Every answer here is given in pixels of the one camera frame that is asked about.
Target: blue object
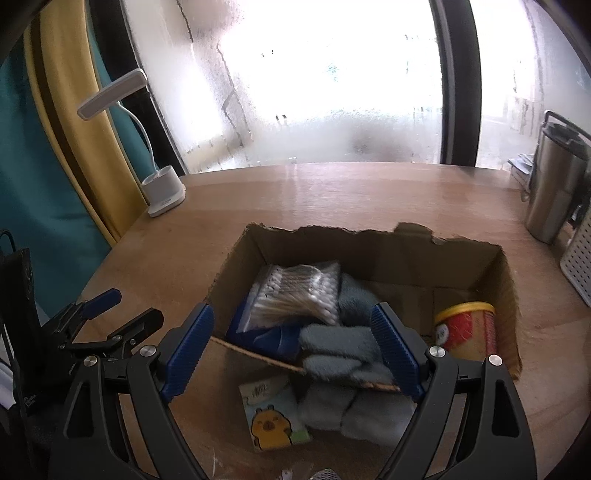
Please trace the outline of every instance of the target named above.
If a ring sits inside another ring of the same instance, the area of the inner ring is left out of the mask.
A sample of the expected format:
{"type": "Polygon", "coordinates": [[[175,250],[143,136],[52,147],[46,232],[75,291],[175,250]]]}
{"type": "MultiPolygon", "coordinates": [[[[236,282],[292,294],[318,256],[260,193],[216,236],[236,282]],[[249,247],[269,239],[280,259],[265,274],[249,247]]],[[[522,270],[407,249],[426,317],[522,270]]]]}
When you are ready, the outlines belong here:
{"type": "Polygon", "coordinates": [[[380,305],[372,309],[371,331],[400,391],[414,400],[421,399],[425,391],[419,364],[380,305]]]}
{"type": "Polygon", "coordinates": [[[86,320],[92,320],[98,317],[101,313],[113,308],[121,302],[121,292],[116,288],[110,288],[100,295],[97,295],[92,300],[84,302],[80,314],[86,320]]]}
{"type": "Polygon", "coordinates": [[[236,309],[226,340],[251,352],[265,355],[275,360],[293,362],[300,353],[300,330],[302,323],[309,323],[308,317],[301,317],[298,324],[280,325],[270,329],[255,329],[238,333],[240,318],[246,305],[246,299],[236,309]]]}
{"type": "Polygon", "coordinates": [[[164,385],[160,394],[165,401],[170,402],[184,392],[213,333],[213,323],[213,309],[200,303],[182,326],[170,329],[160,342],[163,353],[167,343],[177,345],[163,365],[164,385]]]}

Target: white lamp base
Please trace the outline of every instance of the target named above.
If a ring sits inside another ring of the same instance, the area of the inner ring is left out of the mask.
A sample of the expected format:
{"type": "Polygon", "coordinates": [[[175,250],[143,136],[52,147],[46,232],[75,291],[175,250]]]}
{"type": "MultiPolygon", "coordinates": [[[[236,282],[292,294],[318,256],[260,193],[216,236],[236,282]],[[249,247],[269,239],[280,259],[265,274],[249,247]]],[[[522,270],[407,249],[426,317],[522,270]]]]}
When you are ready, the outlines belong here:
{"type": "Polygon", "coordinates": [[[142,182],[142,190],[148,198],[148,215],[151,217],[176,207],[187,194],[187,188],[170,165],[146,177],[142,182]]]}
{"type": "Polygon", "coordinates": [[[162,215],[164,212],[168,212],[170,209],[176,207],[179,203],[182,203],[184,198],[187,196],[187,187],[183,185],[183,190],[172,197],[169,197],[163,202],[150,205],[148,207],[148,215],[151,217],[157,217],[162,215]]]}

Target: metal screw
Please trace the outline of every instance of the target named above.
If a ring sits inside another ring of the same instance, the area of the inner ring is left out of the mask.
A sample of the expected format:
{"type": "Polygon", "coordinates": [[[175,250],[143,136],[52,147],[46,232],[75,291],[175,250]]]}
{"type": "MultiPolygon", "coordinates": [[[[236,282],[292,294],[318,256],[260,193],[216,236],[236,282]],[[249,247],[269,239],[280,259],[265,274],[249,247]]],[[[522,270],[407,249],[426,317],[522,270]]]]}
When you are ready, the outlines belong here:
{"type": "Polygon", "coordinates": [[[89,355],[84,359],[84,366],[85,367],[92,367],[93,365],[96,365],[96,363],[99,361],[99,359],[94,356],[94,355],[89,355]]]}
{"type": "Polygon", "coordinates": [[[488,361],[492,363],[494,366],[499,367],[503,364],[503,359],[498,355],[491,355],[488,358],[488,361]]]}
{"type": "Polygon", "coordinates": [[[442,356],[445,356],[445,350],[440,346],[432,346],[429,349],[429,353],[436,358],[441,358],[442,356]]]}
{"type": "Polygon", "coordinates": [[[139,349],[141,356],[152,356],[156,353],[156,347],[154,345],[145,345],[139,349]]]}

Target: cartoon card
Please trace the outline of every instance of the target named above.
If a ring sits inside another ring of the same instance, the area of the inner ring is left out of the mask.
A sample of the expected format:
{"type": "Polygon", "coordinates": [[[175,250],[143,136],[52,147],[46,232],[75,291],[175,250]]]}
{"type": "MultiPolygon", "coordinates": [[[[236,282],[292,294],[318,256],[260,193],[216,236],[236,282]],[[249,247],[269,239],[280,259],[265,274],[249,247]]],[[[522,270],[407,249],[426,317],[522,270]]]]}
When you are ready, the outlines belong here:
{"type": "Polygon", "coordinates": [[[297,414],[296,398],[287,375],[240,385],[240,394],[256,450],[311,441],[312,436],[297,414]]]}

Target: gray fabric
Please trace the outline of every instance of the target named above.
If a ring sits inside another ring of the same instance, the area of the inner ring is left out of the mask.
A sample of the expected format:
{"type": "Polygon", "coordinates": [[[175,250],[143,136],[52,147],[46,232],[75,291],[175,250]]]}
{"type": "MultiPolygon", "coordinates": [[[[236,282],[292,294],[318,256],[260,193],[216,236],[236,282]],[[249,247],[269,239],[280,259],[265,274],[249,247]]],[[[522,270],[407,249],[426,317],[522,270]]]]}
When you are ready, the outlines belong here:
{"type": "Polygon", "coordinates": [[[342,435],[395,447],[413,416],[413,401],[399,393],[361,391],[341,422],[342,435]]]}
{"type": "Polygon", "coordinates": [[[389,385],[394,382],[394,376],[390,369],[380,362],[362,365],[352,371],[349,378],[358,383],[370,382],[389,385]]]}
{"type": "Polygon", "coordinates": [[[379,299],[348,273],[341,275],[339,320],[347,327],[369,327],[371,310],[379,299]]]}
{"type": "Polygon", "coordinates": [[[314,353],[356,358],[364,362],[382,358],[369,327],[308,325],[300,333],[300,344],[304,350],[314,353]]]}
{"type": "Polygon", "coordinates": [[[304,370],[313,378],[330,382],[342,380],[361,367],[360,360],[342,356],[312,355],[304,360],[304,370]]]}
{"type": "Polygon", "coordinates": [[[340,429],[345,410],[355,397],[354,388],[322,382],[313,383],[298,406],[301,421],[313,429],[340,429]]]}

